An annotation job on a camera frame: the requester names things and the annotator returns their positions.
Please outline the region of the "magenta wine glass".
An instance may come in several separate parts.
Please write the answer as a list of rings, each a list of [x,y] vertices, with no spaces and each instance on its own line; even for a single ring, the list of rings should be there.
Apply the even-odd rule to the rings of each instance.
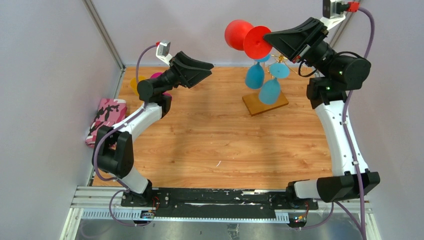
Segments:
[[[165,77],[165,73],[157,72],[150,78],[152,85],[152,94],[149,98],[150,102],[159,101],[160,97],[172,99],[172,95],[168,92],[173,88],[171,82]]]

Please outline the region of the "red wine glass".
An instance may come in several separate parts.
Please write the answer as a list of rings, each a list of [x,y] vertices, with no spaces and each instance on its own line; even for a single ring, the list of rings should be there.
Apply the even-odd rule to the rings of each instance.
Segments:
[[[226,26],[224,39],[230,48],[244,52],[251,59],[259,60],[265,58],[273,48],[264,40],[264,36],[270,33],[271,30],[266,26],[253,26],[248,21],[236,19]]]

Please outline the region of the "yellow wine glass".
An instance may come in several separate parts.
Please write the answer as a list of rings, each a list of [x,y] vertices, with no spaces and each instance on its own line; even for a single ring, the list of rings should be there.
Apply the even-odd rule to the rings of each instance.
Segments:
[[[138,93],[138,90],[137,90],[137,86],[138,86],[138,83],[139,82],[141,82],[141,81],[144,81],[146,79],[146,77],[144,77],[144,76],[139,76],[138,77],[138,80],[136,80],[136,78],[135,77],[133,77],[131,80],[130,80],[130,88],[132,89],[132,91],[133,91],[133,93],[137,96],[137,97],[139,97],[139,93]]]

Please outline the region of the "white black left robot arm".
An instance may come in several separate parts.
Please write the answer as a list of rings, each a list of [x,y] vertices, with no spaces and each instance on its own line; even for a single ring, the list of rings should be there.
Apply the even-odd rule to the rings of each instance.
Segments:
[[[137,83],[136,90],[142,106],[124,120],[101,126],[97,131],[92,165],[99,178],[100,171],[110,174],[109,180],[117,181],[134,193],[140,206],[153,201],[152,183],[134,166],[134,141],[153,123],[161,120],[169,111],[172,96],[168,91],[179,86],[192,88],[212,74],[214,65],[195,60],[183,51],[169,60],[169,68],[157,77]]]

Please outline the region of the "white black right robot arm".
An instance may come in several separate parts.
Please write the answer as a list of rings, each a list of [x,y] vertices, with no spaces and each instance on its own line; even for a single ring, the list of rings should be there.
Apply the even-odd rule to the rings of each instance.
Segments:
[[[306,199],[326,203],[363,199],[381,181],[359,151],[348,114],[348,93],[362,87],[371,63],[354,52],[335,51],[325,41],[327,35],[327,26],[311,17],[297,27],[263,36],[290,61],[320,72],[319,77],[310,76],[306,96],[326,136],[332,176],[290,182],[285,201],[292,209],[301,207]]]

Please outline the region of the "blue wine glass rear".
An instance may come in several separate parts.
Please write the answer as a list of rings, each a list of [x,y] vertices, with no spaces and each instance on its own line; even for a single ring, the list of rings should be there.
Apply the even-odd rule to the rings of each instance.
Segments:
[[[261,64],[267,62],[271,58],[271,55],[268,54],[263,58],[255,59],[255,63],[247,70],[245,76],[245,85],[253,90],[260,89],[264,84],[265,71]]]

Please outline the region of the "blue wine glass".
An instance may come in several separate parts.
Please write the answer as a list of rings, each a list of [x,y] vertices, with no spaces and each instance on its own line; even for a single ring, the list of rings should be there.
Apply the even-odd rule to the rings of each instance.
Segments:
[[[278,79],[287,78],[290,70],[282,63],[273,63],[269,66],[268,71],[271,79],[262,85],[258,98],[263,104],[273,105],[281,94],[281,85]]]
[[[261,64],[267,62],[271,58],[271,55],[268,54],[263,58],[255,59],[255,63],[247,70],[245,76],[245,85],[253,90],[260,89],[264,84],[265,71]]]

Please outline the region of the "blue wine glass front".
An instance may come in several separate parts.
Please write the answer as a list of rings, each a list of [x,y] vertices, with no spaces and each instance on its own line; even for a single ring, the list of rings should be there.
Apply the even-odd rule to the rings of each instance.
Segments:
[[[271,79],[262,85],[258,98],[263,104],[273,105],[281,94],[281,85],[278,79],[287,78],[290,70],[282,63],[273,63],[269,66],[268,71]]]

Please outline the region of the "pink camouflage cloth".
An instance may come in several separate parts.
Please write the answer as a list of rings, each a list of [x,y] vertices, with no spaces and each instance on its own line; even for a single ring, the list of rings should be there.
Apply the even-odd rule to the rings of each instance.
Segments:
[[[102,98],[89,128],[88,136],[85,140],[89,148],[94,148],[97,132],[102,126],[111,127],[126,118],[127,102],[123,99]]]

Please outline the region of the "black mounting base plate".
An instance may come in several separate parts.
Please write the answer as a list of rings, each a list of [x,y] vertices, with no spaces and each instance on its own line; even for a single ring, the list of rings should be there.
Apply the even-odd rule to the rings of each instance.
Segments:
[[[280,220],[283,213],[318,210],[314,200],[289,201],[283,190],[153,188],[151,198],[124,193],[122,207],[152,207],[157,217],[201,220]]]

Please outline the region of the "aluminium frame rail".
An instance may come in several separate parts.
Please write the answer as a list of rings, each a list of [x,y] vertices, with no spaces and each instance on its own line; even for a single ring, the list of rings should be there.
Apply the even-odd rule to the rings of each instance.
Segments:
[[[313,199],[289,203],[282,190],[167,188],[153,189],[143,203],[121,187],[80,186],[71,202],[83,220],[119,220],[138,225],[151,222],[272,223],[304,225],[313,217],[350,212],[361,215],[357,199],[325,203]]]

